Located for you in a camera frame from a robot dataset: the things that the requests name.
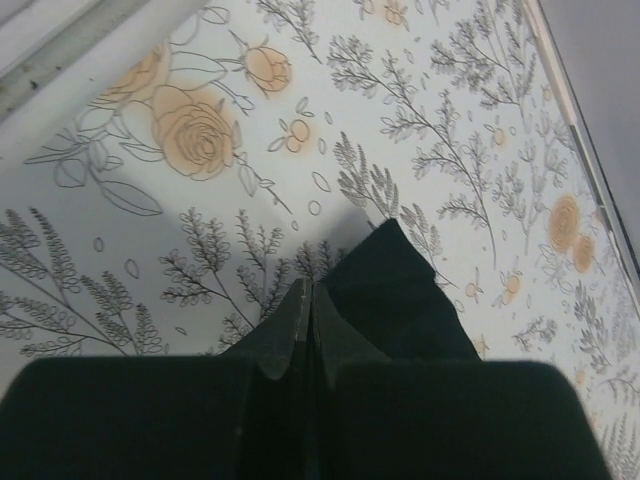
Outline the black t-shirt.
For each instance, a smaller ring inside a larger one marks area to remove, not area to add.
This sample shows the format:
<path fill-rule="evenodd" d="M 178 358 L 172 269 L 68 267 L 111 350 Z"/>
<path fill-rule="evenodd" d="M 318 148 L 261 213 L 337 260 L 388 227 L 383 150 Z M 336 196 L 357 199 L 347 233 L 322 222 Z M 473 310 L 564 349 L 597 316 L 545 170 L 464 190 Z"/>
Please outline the black t-shirt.
<path fill-rule="evenodd" d="M 323 279 L 337 312 L 394 360 L 478 361 L 431 264 L 389 219 Z"/>

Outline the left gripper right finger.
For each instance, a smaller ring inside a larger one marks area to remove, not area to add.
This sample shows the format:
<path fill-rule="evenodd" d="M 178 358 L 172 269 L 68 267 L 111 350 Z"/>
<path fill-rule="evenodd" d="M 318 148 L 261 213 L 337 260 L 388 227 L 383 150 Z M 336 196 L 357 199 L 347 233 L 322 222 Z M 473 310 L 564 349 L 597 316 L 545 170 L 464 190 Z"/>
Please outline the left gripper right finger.
<path fill-rule="evenodd" d="M 392 360 L 312 300 L 322 479 L 607 479 L 581 402 L 531 361 Z"/>

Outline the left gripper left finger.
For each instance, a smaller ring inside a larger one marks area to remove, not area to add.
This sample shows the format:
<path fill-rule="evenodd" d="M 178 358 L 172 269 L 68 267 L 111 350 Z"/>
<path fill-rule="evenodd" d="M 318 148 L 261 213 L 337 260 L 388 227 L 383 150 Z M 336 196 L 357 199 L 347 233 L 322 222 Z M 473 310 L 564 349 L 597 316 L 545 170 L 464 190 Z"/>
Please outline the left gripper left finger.
<path fill-rule="evenodd" d="M 5 479 L 300 479 L 312 284 L 217 356 L 58 357 L 1 403 Z"/>

